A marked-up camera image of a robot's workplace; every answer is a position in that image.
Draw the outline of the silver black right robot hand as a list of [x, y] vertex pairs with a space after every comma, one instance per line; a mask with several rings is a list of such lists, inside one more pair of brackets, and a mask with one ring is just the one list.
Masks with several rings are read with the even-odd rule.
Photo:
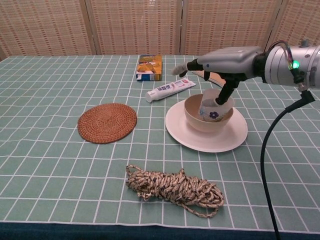
[[204, 71], [207, 81], [210, 73], [218, 74], [224, 81], [220, 93], [215, 98], [216, 105], [225, 104], [240, 82], [254, 78], [254, 59], [262, 53], [259, 46], [226, 47], [208, 52], [192, 61], [176, 65], [173, 76], [184, 77], [188, 71]]

